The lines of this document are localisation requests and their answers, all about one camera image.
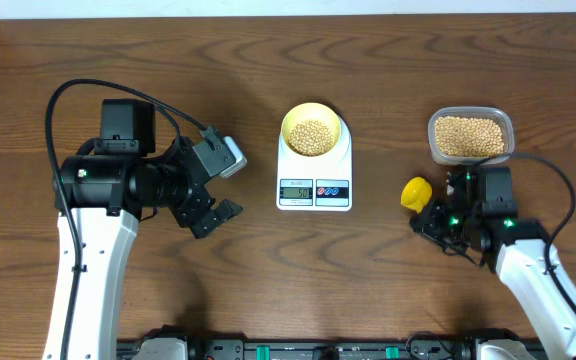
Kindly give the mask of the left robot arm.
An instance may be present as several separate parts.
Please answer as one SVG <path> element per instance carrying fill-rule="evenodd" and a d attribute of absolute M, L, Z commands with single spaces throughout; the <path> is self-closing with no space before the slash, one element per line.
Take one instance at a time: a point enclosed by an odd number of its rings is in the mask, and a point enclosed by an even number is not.
<path fill-rule="evenodd" d="M 205 187 L 246 165 L 235 141 L 208 127 L 201 142 L 178 136 L 156 155 L 159 110 L 136 99 L 104 101 L 99 137 L 60 168 L 60 255 L 46 359 L 115 357 L 125 269 L 144 208 L 169 209 L 197 239 L 243 210 Z"/>

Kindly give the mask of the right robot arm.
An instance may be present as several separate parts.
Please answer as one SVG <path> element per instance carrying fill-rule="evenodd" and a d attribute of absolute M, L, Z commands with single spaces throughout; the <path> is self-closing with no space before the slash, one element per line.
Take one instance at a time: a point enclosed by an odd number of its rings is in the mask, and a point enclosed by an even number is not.
<path fill-rule="evenodd" d="M 449 256 L 480 253 L 511 291 L 550 359 L 576 359 L 576 287 L 563 268 L 554 237 L 536 219 L 522 219 L 507 167 L 471 167 L 452 174 L 444 198 L 422 177 L 401 194 L 413 211 L 412 230 Z"/>

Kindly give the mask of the yellow measuring scoop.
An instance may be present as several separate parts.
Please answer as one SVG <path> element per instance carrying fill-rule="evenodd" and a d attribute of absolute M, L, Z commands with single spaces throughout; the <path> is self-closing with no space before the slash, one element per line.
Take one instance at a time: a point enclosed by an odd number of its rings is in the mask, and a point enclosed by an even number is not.
<path fill-rule="evenodd" d="M 432 186 L 423 177 L 412 178 L 402 190 L 400 204 L 421 213 L 432 197 Z"/>

